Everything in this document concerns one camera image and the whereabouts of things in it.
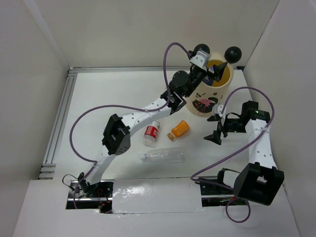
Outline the orange juice bottle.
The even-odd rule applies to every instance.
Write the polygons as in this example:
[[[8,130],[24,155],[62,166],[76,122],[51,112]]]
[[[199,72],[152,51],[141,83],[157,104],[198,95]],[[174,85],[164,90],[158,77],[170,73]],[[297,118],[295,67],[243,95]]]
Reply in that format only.
[[[179,138],[185,135],[190,130],[190,126],[186,121],[180,121],[174,128],[172,128],[171,132],[167,134],[169,140],[173,141],[176,138]]]

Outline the blue label white cap bottle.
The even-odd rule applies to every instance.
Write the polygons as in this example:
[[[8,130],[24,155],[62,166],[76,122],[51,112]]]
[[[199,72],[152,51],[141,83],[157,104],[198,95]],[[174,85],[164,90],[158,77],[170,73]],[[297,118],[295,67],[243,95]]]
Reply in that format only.
[[[203,82],[206,85],[212,86],[215,81],[218,80],[218,66],[213,65],[213,67],[208,68],[206,77],[203,79]]]

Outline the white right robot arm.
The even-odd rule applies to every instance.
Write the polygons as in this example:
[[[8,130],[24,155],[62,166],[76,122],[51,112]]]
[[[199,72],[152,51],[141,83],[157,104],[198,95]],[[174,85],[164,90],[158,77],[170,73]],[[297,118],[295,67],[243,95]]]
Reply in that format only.
[[[278,170],[274,161],[270,143],[269,112],[259,110],[259,103],[247,101],[243,103],[241,114],[236,118],[228,118],[229,114],[222,105],[212,109],[208,121],[216,121],[217,129],[205,140],[220,145],[221,137],[228,133],[246,133],[252,142],[261,133],[261,138],[248,148],[249,163],[234,180],[233,191],[238,198],[243,198],[263,205],[270,205],[278,193],[283,181],[284,172]]]

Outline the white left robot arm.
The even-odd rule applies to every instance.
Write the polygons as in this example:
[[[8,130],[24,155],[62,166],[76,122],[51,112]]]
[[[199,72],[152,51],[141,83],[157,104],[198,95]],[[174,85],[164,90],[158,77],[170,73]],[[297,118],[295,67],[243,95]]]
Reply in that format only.
[[[80,192],[92,197],[99,189],[102,175],[115,157],[124,154],[130,148],[130,138],[135,132],[151,122],[168,117],[184,107],[189,97],[205,78],[221,80],[228,63],[213,65],[212,71],[192,64],[190,71],[177,71],[170,82],[166,83],[166,91],[153,103],[143,109],[134,108],[133,113],[122,117],[110,116],[103,132],[102,145],[106,149],[98,160],[92,160],[91,169],[78,177]]]

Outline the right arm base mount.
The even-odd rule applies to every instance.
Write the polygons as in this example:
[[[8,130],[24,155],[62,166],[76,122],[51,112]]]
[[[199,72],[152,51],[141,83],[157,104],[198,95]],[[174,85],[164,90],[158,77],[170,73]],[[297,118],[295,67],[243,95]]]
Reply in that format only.
[[[222,187],[195,181],[200,187],[202,207],[226,206],[231,200],[234,200],[233,191]]]

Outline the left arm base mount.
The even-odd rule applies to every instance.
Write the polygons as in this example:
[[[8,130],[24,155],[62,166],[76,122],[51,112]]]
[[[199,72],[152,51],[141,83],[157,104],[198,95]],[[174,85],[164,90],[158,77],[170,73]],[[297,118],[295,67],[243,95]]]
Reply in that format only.
[[[74,175],[66,174],[62,178],[62,183],[68,187],[66,209],[95,209],[103,214],[112,214],[113,204],[113,181],[101,181],[92,188],[88,185],[85,190],[78,185],[78,180]]]

